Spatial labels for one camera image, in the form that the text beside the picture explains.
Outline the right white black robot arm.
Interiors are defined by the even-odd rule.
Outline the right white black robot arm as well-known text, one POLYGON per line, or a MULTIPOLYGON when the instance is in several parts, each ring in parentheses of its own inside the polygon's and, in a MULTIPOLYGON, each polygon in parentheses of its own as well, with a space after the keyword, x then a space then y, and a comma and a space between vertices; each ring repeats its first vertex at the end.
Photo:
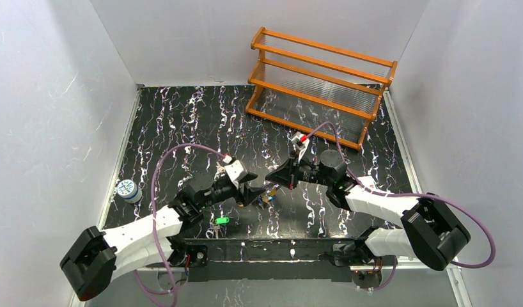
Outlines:
POLYGON ((471 240, 468 230, 443 201, 432 195, 396 197, 369 191, 347 173, 347 164, 336 150, 322 152, 316 162, 293 153, 265 178, 289 189, 299 182, 324 185, 325 195, 335 207, 369 214, 396 226, 371 227, 353 243, 330 252, 339 261, 354 264, 404 256, 442 271, 471 240))

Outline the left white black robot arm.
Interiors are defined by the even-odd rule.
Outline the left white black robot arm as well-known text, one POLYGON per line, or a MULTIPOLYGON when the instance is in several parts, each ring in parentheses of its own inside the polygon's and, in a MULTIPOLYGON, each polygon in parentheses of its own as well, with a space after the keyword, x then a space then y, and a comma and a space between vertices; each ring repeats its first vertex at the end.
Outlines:
POLYGON ((77 298, 89 301, 126 273, 156 263, 180 264, 185 245, 174 238, 198 225, 206 207, 228 199, 241 205, 254 202, 266 191, 250 186, 256 178, 249 172, 235 185, 227 175, 214 179, 200 173, 188 180, 156 216, 106 230, 96 226, 83 230, 59 266, 77 298))

